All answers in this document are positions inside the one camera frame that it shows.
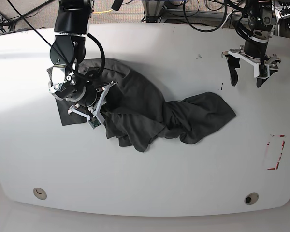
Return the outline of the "dark grey T-shirt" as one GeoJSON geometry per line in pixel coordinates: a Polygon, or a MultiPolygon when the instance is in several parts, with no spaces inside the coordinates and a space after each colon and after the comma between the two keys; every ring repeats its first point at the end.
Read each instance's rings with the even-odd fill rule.
{"type": "Polygon", "coordinates": [[[166,101],[145,76],[116,59],[107,59],[99,82],[114,82],[101,108],[107,138],[144,152],[157,138],[195,144],[236,117],[217,94],[206,92],[166,101]]]}

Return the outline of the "red tape rectangle marking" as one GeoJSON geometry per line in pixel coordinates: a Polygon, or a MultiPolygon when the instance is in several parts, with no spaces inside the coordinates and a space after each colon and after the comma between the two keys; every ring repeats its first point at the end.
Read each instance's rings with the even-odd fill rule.
{"type": "Polygon", "coordinates": [[[284,146],[286,142],[285,135],[271,134],[266,145],[264,166],[266,170],[277,170],[281,161],[284,146]]]}

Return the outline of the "black tripod stand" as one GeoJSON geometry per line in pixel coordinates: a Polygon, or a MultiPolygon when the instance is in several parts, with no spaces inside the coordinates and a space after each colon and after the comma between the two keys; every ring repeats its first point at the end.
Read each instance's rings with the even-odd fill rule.
{"type": "MultiPolygon", "coordinates": [[[[35,17],[44,7],[53,3],[54,0],[45,0],[42,4],[29,10],[23,14],[25,19],[35,17]]],[[[7,17],[3,12],[0,11],[0,33],[13,33],[18,22],[23,20],[19,15],[14,17],[7,17]]]]}

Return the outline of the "aluminium frame post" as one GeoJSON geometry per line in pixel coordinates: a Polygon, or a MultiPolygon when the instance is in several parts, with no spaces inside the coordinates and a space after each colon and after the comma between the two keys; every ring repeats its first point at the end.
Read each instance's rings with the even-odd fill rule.
{"type": "Polygon", "coordinates": [[[161,10],[164,6],[164,0],[142,0],[145,12],[146,23],[157,23],[161,10]]]}

